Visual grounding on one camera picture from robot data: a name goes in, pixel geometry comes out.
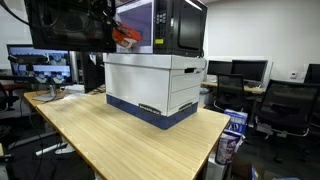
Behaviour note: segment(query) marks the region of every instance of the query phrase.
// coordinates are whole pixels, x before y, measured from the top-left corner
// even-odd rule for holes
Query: floor
[[[42,120],[39,116],[33,116],[32,121],[37,130],[44,131]],[[11,126],[10,133],[0,137],[0,142],[6,146],[18,139],[24,139],[37,135],[37,131],[30,125],[29,118],[0,120],[0,125]],[[249,130],[247,135],[248,144],[244,143],[239,149],[238,155],[258,163],[265,170],[279,174],[284,177],[298,177],[302,180],[319,179],[320,172],[320,148],[313,148],[306,162],[301,162],[299,157],[302,155],[302,147],[306,143],[313,143],[314,140],[301,138],[277,138],[279,145],[278,151],[282,158],[282,163],[276,163],[273,160],[274,145],[265,140],[262,133]],[[49,147],[60,142],[58,135],[43,139],[43,146]],[[92,180],[94,179],[93,170],[77,153],[56,155],[50,152],[40,157],[36,157],[34,152],[41,149],[41,142],[35,141],[27,145],[15,147],[10,153],[15,155],[15,161],[8,165],[8,172],[11,179],[19,180]],[[212,167],[209,163],[208,175],[206,179],[214,179]]]

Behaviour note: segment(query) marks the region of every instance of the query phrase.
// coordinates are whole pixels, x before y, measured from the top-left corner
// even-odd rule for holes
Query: microwave
[[[116,8],[115,20],[140,33],[131,49],[116,53],[202,57],[207,6],[198,0],[135,0]]]

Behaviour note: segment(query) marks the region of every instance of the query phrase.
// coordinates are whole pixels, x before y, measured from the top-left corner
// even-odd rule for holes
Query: black microwave
[[[198,0],[136,0],[116,9],[115,19],[138,31],[142,40],[117,53],[202,56],[207,6]]]
[[[137,30],[133,48],[116,46],[113,27],[88,17],[101,14],[93,0],[25,0],[33,46],[38,49],[202,56],[207,7],[198,0],[134,0],[111,9],[115,20]]]

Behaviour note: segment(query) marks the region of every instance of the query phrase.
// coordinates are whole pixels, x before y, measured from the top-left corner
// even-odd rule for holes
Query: printer label
[[[145,104],[139,104],[139,108],[152,114],[161,116],[161,111]]]
[[[187,103],[179,108],[179,111],[184,111],[192,106],[192,103]]]

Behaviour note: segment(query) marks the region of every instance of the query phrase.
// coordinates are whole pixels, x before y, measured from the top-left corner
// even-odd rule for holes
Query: white wall
[[[319,0],[222,0],[208,5],[205,58],[268,59],[271,78],[302,82],[320,64]],[[290,80],[291,71],[298,78]]]
[[[6,0],[8,7],[27,20],[24,0]],[[0,7],[0,69],[10,69],[7,44],[32,44],[30,30]]]

